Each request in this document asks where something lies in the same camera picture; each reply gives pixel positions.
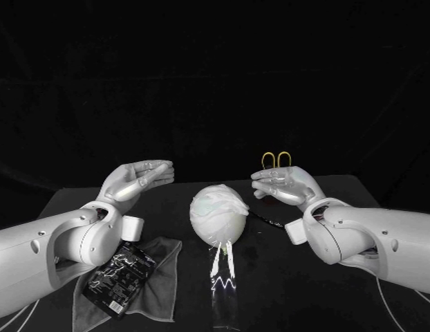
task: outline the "black table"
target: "black table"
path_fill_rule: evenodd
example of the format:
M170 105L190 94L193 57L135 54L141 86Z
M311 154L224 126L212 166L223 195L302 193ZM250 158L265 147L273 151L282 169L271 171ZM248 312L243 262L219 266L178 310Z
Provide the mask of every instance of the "black table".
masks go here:
M360 208L377 202L354 176L315 177L325 195ZM223 182L240 194L250 209L281 224L296 220L296 207L272 197L253 197L250 180ZM178 256L178 288L174 323L155 322L140 314L109 320L92 329L104 331L212 330L209 245L190 223L190 203L197 192L220 183L174 183L142 194L129 215L144 218L141 241L165 236L183 241ZM80 208L99 188L60 190L40 218ZM400 331L380 298L374 276L357 268L330 266L315 256L308 243L292 245L284 230L248 217L245 232L235 244L239 322L242 331ZM383 282L393 314L407 331L430 331L430 304L413 290ZM72 331L76 279L47 295L26 324L29 331ZM16 332L27 312L6 329ZM14 316L0 319L0 326Z

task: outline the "black pouch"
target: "black pouch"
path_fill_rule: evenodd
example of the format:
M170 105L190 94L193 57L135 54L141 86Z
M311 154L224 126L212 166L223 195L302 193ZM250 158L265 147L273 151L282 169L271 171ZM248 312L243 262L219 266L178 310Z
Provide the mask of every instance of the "black pouch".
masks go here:
M116 320L122 319L155 266L134 242L122 241L114 257L93 272L82 294Z

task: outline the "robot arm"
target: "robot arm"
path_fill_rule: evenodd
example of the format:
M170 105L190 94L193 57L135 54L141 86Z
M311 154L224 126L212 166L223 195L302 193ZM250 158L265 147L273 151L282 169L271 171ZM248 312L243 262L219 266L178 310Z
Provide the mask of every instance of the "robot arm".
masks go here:
M430 214L351 207L325 198L315 179L292 168L252 175L260 179L252 187L278 199L282 192L279 200L304 212L302 218L285 225L292 243L308 242L327 264L360 268L379 279L430 294Z
M138 241L134 219L121 213L144 190L173 182L171 167L167 160L122 165L105 180L96 201L79 210L0 230L0 317L101 266L121 239Z

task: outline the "black backdrop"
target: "black backdrop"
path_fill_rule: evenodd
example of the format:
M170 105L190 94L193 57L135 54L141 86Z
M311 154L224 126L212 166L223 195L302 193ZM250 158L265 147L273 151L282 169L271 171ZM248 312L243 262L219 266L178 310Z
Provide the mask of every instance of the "black backdrop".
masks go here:
M124 163L236 180L266 151L430 213L430 3L140 2L0 1L0 228Z

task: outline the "gray towel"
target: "gray towel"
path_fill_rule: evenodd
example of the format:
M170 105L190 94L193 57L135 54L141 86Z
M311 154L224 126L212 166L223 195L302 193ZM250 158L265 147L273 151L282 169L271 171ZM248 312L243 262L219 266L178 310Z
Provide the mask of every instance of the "gray towel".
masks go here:
M157 268L125 313L141 313L158 322L174 322L177 257L183 242L157 237L152 241L138 244L138 248L154 258ZM88 332L111 319L111 316L82 295L82 290L95 272L96 268L80 275L73 291L73 332Z

